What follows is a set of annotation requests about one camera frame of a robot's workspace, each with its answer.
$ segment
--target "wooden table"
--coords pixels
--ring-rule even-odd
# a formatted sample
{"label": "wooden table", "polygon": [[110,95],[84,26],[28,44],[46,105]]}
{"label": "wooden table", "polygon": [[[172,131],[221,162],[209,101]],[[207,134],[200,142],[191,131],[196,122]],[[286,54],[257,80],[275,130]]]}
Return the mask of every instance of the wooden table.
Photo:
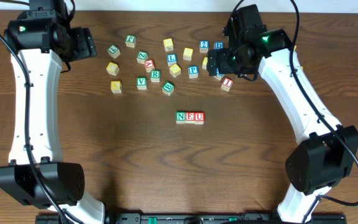
{"label": "wooden table", "polygon": [[[0,32],[18,11],[0,11]],[[95,58],[73,62],[60,77],[58,123],[65,161],[85,170],[86,189],[115,211],[145,213],[241,213],[273,210],[282,201],[289,181],[284,162],[296,148],[287,116],[262,80],[235,78],[230,92],[201,69],[205,54],[198,44],[227,39],[221,29],[229,13],[76,12],[72,27],[89,27],[98,50]],[[292,38],[295,15],[263,13],[268,29],[284,28]],[[136,48],[125,46],[127,34]],[[171,37],[183,73],[168,71],[162,40]],[[116,44],[113,60],[107,48]],[[344,126],[358,129],[358,15],[302,14],[298,38],[300,62],[310,82]],[[184,47],[194,48],[191,62]],[[147,51],[162,71],[161,83],[137,90],[136,77],[147,76],[136,62]],[[119,64],[116,77],[106,72]],[[200,75],[189,80],[187,67]],[[120,80],[123,94],[113,95],[110,81]],[[163,82],[175,84],[172,96]],[[204,125],[175,124],[175,112],[200,110]],[[10,55],[0,43],[0,166],[7,165],[14,132],[15,85]],[[329,195],[358,200],[358,171],[354,166]],[[323,201],[318,212],[343,212],[358,223],[358,207]],[[0,223],[33,223],[39,212],[23,207],[0,189]]]}

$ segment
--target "green block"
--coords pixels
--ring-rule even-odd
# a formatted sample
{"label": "green block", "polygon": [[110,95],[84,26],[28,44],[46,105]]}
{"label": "green block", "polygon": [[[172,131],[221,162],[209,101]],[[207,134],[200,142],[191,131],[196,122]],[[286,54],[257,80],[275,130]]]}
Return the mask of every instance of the green block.
{"label": "green block", "polygon": [[170,82],[166,82],[164,86],[162,87],[165,91],[171,91],[173,89],[173,84]]}
{"label": "green block", "polygon": [[157,218],[149,218],[149,224],[157,224]]}
{"label": "green block", "polygon": [[130,42],[130,43],[134,43],[135,42],[135,36],[134,35],[128,35],[127,39],[125,40],[126,42]]}
{"label": "green block", "polygon": [[112,46],[109,48],[108,51],[109,51],[110,53],[114,54],[114,53],[116,53],[117,50],[118,50],[118,47],[115,46],[115,45],[112,45]]}
{"label": "green block", "polygon": [[151,77],[152,78],[160,78],[161,72],[160,70],[152,70]]}
{"label": "green block", "polygon": [[142,60],[146,60],[146,59],[147,59],[147,52],[142,52],[142,51],[140,51],[140,52],[137,54],[137,58],[142,59]]}
{"label": "green block", "polygon": [[147,80],[146,78],[137,78],[137,85],[138,86],[143,86],[143,85],[146,85],[147,84]]}
{"label": "green block", "polygon": [[185,120],[185,112],[177,112],[177,121]]}

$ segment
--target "wooden alphabet block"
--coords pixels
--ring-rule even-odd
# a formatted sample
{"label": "wooden alphabet block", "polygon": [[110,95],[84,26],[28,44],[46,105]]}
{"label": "wooden alphabet block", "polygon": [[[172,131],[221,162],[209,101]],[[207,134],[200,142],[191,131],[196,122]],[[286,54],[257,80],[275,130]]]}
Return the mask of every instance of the wooden alphabet block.
{"label": "wooden alphabet block", "polygon": [[121,53],[118,49],[117,46],[112,45],[110,46],[110,48],[107,49],[107,53],[112,57],[112,58],[117,58]]}
{"label": "wooden alphabet block", "polygon": [[208,40],[200,41],[200,53],[208,53],[208,49],[209,49],[209,41]]}
{"label": "wooden alphabet block", "polygon": [[208,57],[205,57],[203,60],[203,69],[206,69],[207,64],[208,64]]}
{"label": "wooden alphabet block", "polygon": [[171,73],[171,75],[176,78],[178,75],[181,74],[181,68],[178,64],[174,64],[169,68],[169,73]]}
{"label": "wooden alphabet block", "polygon": [[150,74],[150,81],[151,82],[160,82],[161,79],[161,71],[160,70],[152,70]]}
{"label": "wooden alphabet block", "polygon": [[109,65],[107,66],[106,70],[110,75],[115,76],[118,74],[119,68],[118,68],[117,64],[110,62]]}
{"label": "wooden alphabet block", "polygon": [[193,65],[189,66],[189,78],[197,78],[198,77],[198,66]]}
{"label": "wooden alphabet block", "polygon": [[120,81],[111,81],[110,89],[112,93],[122,93],[122,85]]}
{"label": "wooden alphabet block", "polygon": [[223,76],[224,76],[224,74],[220,74],[219,69],[216,68],[216,76],[215,76],[215,78],[220,81],[220,80],[222,80]]}
{"label": "wooden alphabet block", "polygon": [[185,47],[185,50],[183,51],[183,59],[191,60],[192,56],[193,56],[193,49]]}
{"label": "wooden alphabet block", "polygon": [[229,91],[232,86],[233,86],[233,80],[231,80],[230,78],[224,78],[221,88],[223,90]]}
{"label": "wooden alphabet block", "polygon": [[144,67],[146,68],[146,72],[151,72],[154,69],[154,62],[153,60],[146,60],[144,62]]}
{"label": "wooden alphabet block", "polygon": [[147,79],[145,77],[140,77],[136,79],[136,85],[138,90],[146,90],[147,89]]}
{"label": "wooden alphabet block", "polygon": [[174,65],[178,62],[177,55],[176,54],[167,55],[167,61],[168,61],[168,67],[171,67],[172,65]]}
{"label": "wooden alphabet block", "polygon": [[143,51],[140,51],[138,54],[137,54],[137,57],[136,57],[136,60],[137,60],[137,63],[142,63],[144,64],[144,62],[149,58],[149,55],[147,52],[143,52]]}
{"label": "wooden alphabet block", "polygon": [[172,38],[164,40],[164,48],[165,48],[166,52],[173,50],[173,40],[172,40]]}
{"label": "wooden alphabet block", "polygon": [[205,114],[204,112],[198,112],[194,114],[195,117],[195,124],[204,124],[205,121]]}
{"label": "wooden alphabet block", "polygon": [[215,49],[221,49],[221,48],[223,48],[223,42],[215,42],[214,48],[215,48]]}
{"label": "wooden alphabet block", "polygon": [[186,116],[186,124],[194,124],[195,122],[195,117],[194,117],[195,113],[194,112],[186,112],[185,116]]}
{"label": "wooden alphabet block", "polygon": [[166,82],[162,87],[162,92],[170,96],[173,93],[174,89],[175,86],[172,83]]}
{"label": "wooden alphabet block", "polygon": [[177,112],[177,124],[185,124],[185,112]]}
{"label": "wooden alphabet block", "polygon": [[127,38],[125,39],[125,44],[127,47],[135,47],[136,45],[136,37],[135,35],[127,35]]}

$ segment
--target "red block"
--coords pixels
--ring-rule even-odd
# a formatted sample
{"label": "red block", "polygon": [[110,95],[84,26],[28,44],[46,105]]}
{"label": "red block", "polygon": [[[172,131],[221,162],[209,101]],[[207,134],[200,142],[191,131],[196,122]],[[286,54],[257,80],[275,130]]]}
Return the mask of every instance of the red block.
{"label": "red block", "polygon": [[195,122],[195,113],[194,112],[186,112],[186,124],[194,124]]}
{"label": "red block", "polygon": [[195,113],[195,124],[204,124],[205,114],[204,112]]}

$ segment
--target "blue block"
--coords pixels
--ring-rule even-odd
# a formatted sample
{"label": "blue block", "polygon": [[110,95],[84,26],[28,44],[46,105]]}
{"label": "blue block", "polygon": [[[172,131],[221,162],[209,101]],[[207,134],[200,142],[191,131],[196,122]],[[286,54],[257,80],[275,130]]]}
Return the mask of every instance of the blue block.
{"label": "blue block", "polygon": [[208,40],[200,41],[200,48],[208,48],[208,47],[209,47],[209,41]]}
{"label": "blue block", "polygon": [[169,54],[167,55],[168,62],[176,62],[177,61],[177,55],[176,54]]}
{"label": "blue block", "polygon": [[198,73],[197,65],[189,66],[189,74],[197,74],[197,73]]}
{"label": "blue block", "polygon": [[215,42],[215,49],[223,48],[223,42]]}

